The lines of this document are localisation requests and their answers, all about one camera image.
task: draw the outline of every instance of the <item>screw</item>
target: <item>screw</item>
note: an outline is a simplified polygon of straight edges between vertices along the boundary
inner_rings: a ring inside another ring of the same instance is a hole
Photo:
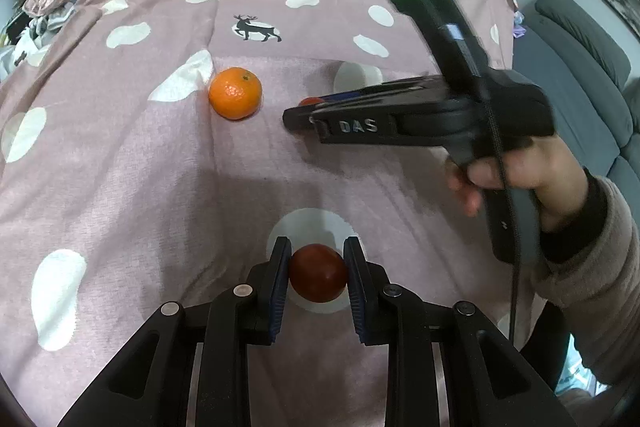
[[[252,291],[254,291],[254,289],[248,284],[239,284],[234,288],[234,295],[236,297],[248,297]]]
[[[397,284],[386,284],[382,291],[387,297],[398,297],[402,293],[402,286]]]
[[[476,307],[467,301],[457,302],[455,308],[460,315],[465,315],[465,317],[470,317],[476,313]]]
[[[180,305],[176,302],[166,302],[160,308],[161,314],[167,317],[177,314],[178,311],[180,311]]]

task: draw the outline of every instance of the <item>tomato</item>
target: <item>tomato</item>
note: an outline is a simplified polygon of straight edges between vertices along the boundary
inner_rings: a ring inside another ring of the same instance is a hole
[[[310,96],[308,98],[305,98],[304,100],[302,100],[299,104],[298,107],[300,107],[300,105],[312,105],[314,103],[322,103],[324,102],[324,100],[318,96]]]
[[[289,280],[293,289],[311,302],[337,298],[347,284],[347,267],[337,251],[325,245],[306,245],[289,261]]]

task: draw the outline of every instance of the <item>tangerine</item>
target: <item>tangerine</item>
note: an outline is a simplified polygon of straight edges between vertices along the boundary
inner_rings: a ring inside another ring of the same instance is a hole
[[[251,71],[228,68],[220,71],[209,86],[209,102],[220,116],[240,120],[258,110],[262,84]]]

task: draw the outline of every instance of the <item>deer silhouette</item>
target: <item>deer silhouette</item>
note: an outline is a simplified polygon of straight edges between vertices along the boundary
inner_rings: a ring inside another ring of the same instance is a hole
[[[242,37],[244,33],[244,40],[249,40],[249,33],[261,33],[264,35],[262,42],[266,42],[269,40],[269,37],[276,37],[278,42],[282,42],[282,38],[279,35],[276,35],[275,28],[264,28],[263,26],[253,26],[251,21],[255,21],[258,17],[251,17],[249,15],[246,18],[242,18],[241,15],[234,15],[234,19],[238,19],[236,23],[236,28],[234,31]]]

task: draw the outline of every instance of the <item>sofa cushion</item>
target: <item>sofa cushion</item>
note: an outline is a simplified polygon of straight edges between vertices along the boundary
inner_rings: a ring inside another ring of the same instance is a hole
[[[631,208],[631,214],[636,223],[640,223],[640,179],[638,179],[638,175],[629,163],[619,156],[613,163],[608,178],[618,186],[626,203]]]
[[[513,80],[533,82],[545,91],[554,111],[556,130],[578,161],[593,174],[606,176],[620,149],[558,54],[530,30],[514,42],[513,69]]]
[[[574,0],[537,0],[536,10],[560,25],[583,45],[619,90],[631,73],[625,52]]]
[[[626,105],[631,112],[631,118],[634,122],[634,129],[640,132],[640,78],[635,78],[622,91]]]
[[[575,79],[580,83],[600,118],[607,124],[619,147],[625,146],[633,132],[631,113],[622,93],[593,57],[567,31],[551,19],[534,14],[527,24],[556,54],[562,58]]]
[[[622,148],[620,153],[629,162],[636,174],[640,176],[640,134],[633,133],[631,140]]]

